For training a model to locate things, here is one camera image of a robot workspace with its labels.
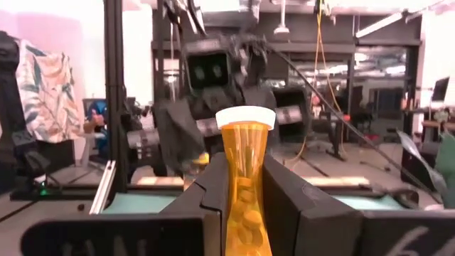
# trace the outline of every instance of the floor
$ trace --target floor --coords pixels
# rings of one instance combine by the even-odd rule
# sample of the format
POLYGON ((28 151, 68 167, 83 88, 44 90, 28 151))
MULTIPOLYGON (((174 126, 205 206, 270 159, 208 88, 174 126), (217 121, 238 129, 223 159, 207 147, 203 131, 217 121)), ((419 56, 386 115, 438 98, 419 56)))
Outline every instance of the floor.
POLYGON ((401 119, 377 118, 371 122, 371 129, 375 133, 386 135, 389 128, 403 129, 403 121, 401 119))
MULTIPOLYGON (((321 149, 329 145, 321 142, 321 149)), ((272 152, 278 161, 282 159, 290 159, 295 156, 295 151, 299 149, 298 144, 287 144, 280 150, 272 152)), ((370 181, 376 182, 386 188, 394 188, 403 186, 400 180, 400 174, 397 169, 391 168, 390 172, 384 171, 387 161, 382 159, 378 153, 372 149, 361 149, 353 144, 343 145, 344 155, 347 158, 346 162, 341 162, 332 158, 328 154, 323 153, 317 149, 310 149, 304 153, 304 157, 311 163, 329 176, 364 176, 370 181), (367 164, 359 164, 361 159, 367 159, 367 164)), ((382 144, 380 145, 388 156, 394 159, 397 163, 401 162, 401 146, 398 144, 382 144)), ((320 173, 310 167, 305 161, 288 161, 287 167, 295 171, 300 176, 320 176, 320 173)), ((55 177, 62 183, 68 182, 79 176, 83 176, 78 183, 98 183, 100 181, 101 173, 99 171, 91 171, 87 173, 86 170, 72 167, 59 171, 55 177)), ((153 176, 153 171, 149 167, 140 168, 134 175, 133 182, 139 180, 143 176, 153 176)), ((422 191, 419 192, 421 196, 421 205, 427 206, 433 204, 434 201, 422 191)), ((9 214, 11 211, 24 207, 29 202, 11 202, 8 196, 0 197, 0 218, 9 214)), ((24 230, 37 223, 38 221, 46 218, 52 218, 57 215, 67 214, 84 214, 77 212, 77 206, 81 203, 86 205, 89 209, 91 202, 89 201, 72 201, 72 202, 38 202, 28 208, 25 208, 20 213, 10 217, 0 223, 0 248, 4 255, 17 256, 19 253, 19 241, 24 230)))

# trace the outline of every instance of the chair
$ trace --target chair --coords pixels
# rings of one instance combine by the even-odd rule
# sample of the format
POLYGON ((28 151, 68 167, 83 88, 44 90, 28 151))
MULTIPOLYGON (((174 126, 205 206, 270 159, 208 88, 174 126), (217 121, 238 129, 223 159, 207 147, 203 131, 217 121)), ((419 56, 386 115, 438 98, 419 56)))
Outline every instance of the chair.
MULTIPOLYGON (((102 98, 86 98, 82 99, 82 104, 84 106, 85 118, 88 116, 90 105, 94 101, 105 100, 102 98)), ((104 171, 104 165, 106 160, 98 156, 98 151, 95 147, 96 139, 104 138, 105 135, 102 133, 91 133, 91 134, 82 134, 81 137, 85 138, 84 151, 81 158, 81 166, 84 168, 91 167, 98 171, 104 171)))

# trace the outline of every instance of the pill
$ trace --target pill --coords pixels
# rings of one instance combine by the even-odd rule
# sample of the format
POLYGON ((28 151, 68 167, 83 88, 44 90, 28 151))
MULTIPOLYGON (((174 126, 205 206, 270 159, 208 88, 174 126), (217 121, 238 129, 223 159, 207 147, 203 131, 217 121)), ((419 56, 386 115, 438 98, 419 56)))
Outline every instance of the pill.
POLYGON ((242 224, 250 230, 259 228, 259 226, 261 226, 261 222, 262 217, 257 210, 249 210, 243 214, 242 224))
POLYGON ((249 189, 253 187, 253 181, 250 178, 239 177, 237 178, 237 186, 239 186, 239 188, 249 189))
POLYGON ((239 245, 236 249, 238 256, 260 256, 257 248, 253 245, 239 245))
POLYGON ((208 153, 202 153, 198 159, 194 159, 193 163, 198 165, 207 165, 210 162, 210 156, 208 153))
POLYGON ((233 245, 232 235, 226 235, 226 248, 231 248, 233 245))
POLYGON ((247 210, 247 204, 240 200, 236 201, 232 205, 232 209, 230 211, 231 217, 234 221, 240 222, 243 217, 243 213, 247 210))
POLYGON ((252 203, 255 200, 255 195, 251 191, 241 190, 239 193, 239 198, 241 201, 244 201, 246 203, 252 203))
POLYGON ((237 228, 237 235, 239 236, 240 242, 244 245, 248 245, 253 241, 253 234, 251 230, 248 230, 242 226, 237 228))
POLYGON ((251 231, 252 234, 252 244, 257 247, 261 247, 262 244, 264 243, 264 238, 262 236, 261 230, 255 229, 251 231))

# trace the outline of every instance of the ceiling light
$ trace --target ceiling light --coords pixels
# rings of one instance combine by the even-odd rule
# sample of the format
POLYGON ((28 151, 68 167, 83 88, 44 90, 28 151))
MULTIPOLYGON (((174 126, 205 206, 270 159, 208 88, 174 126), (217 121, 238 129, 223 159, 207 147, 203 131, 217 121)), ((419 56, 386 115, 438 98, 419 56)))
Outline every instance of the ceiling light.
POLYGON ((355 61, 365 61, 368 58, 369 58, 368 55, 366 55, 364 53, 356 53, 356 54, 354 54, 355 61))
POLYGON ((167 80, 168 83, 173 83, 173 82, 177 81, 177 78, 172 75, 172 76, 168 76, 166 78, 166 80, 167 80))
POLYGON ((347 65, 336 65, 330 68, 327 68, 325 70, 320 70, 319 72, 322 74, 336 74, 336 73, 342 73, 348 71, 348 66, 347 65))
POLYGON ((375 31, 380 30, 381 28, 384 28, 385 26, 389 26, 390 24, 399 21, 401 18, 403 18, 402 13, 396 13, 388 16, 387 18, 384 18, 376 23, 373 23, 369 25, 368 27, 359 30, 357 33, 355 33, 356 38, 361 38, 363 36, 369 35, 375 31))
POLYGON ((404 73, 405 71, 406 71, 406 67, 404 65, 388 67, 385 69, 385 72, 389 75, 396 75, 396 74, 404 73))
POLYGON ((239 11, 240 1, 239 0, 224 0, 224 1, 213 1, 213 0, 199 0, 200 9, 203 13, 205 12, 216 12, 216 11, 239 11))
MULTIPOLYGON (((271 0, 270 1, 274 5, 281 5, 282 0, 271 0)), ((286 0, 286 5, 290 6, 301 6, 302 4, 308 4, 308 0, 286 0)))

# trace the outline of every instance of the table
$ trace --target table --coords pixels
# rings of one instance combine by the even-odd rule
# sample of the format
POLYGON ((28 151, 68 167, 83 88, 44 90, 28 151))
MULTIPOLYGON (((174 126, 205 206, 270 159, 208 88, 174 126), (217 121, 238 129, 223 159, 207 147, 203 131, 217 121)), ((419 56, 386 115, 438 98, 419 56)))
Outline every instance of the table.
MULTIPOLYGON (((439 135, 437 134, 437 129, 440 126, 440 123, 432 120, 424 120, 422 122, 424 131, 422 132, 422 141, 423 142, 438 142, 440 141, 439 135)), ((447 122, 444 124, 444 128, 447 131, 455 132, 455 123, 447 122)))
MULTIPOLYGON (((345 187, 346 189, 365 189, 370 181, 361 176, 339 176, 339 177, 302 177, 309 183, 319 187, 345 187)), ((182 187, 183 180, 180 177, 143 177, 138 181, 142 185, 163 184, 167 186, 182 187)), ((390 196, 379 198, 365 196, 332 195, 339 201, 358 210, 405 210, 390 196)), ((115 196, 111 206, 103 211, 103 214, 115 213, 158 213, 167 205, 172 203, 176 196, 145 196, 135 194, 121 194, 115 196)))

